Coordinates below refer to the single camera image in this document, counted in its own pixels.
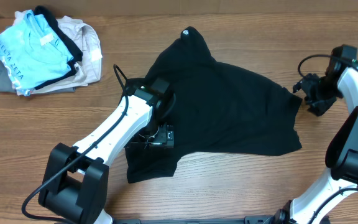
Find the black polo shirt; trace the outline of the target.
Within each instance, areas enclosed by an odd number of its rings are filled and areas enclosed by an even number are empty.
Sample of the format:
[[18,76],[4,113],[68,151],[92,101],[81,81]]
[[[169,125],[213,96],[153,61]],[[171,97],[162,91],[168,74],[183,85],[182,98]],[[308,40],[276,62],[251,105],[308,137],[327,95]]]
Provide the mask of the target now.
[[176,96],[167,116],[174,145],[128,148],[129,183],[171,177],[178,161],[194,152],[281,156],[301,148],[294,129],[301,99],[262,75],[216,61],[194,27],[181,32],[140,82],[157,78]]

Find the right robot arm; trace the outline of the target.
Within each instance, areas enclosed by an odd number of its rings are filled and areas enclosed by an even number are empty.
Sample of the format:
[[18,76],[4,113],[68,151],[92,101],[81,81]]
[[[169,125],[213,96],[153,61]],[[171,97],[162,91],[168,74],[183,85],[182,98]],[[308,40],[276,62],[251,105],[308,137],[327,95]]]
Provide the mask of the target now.
[[342,44],[327,56],[323,77],[302,75],[293,92],[303,90],[309,112],[323,115],[338,98],[345,100],[349,116],[330,142],[326,168],[301,196],[290,200],[266,223],[328,223],[328,213],[358,192],[358,59],[357,47]]

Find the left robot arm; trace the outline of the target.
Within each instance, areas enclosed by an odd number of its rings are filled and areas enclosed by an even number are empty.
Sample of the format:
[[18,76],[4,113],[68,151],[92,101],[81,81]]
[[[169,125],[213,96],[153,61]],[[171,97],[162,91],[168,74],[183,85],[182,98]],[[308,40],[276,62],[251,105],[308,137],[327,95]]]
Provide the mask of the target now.
[[165,80],[128,86],[116,110],[91,134],[73,146],[54,147],[39,204],[62,223],[113,223],[104,209],[110,166],[123,149],[173,148],[173,127],[165,118],[175,102]]

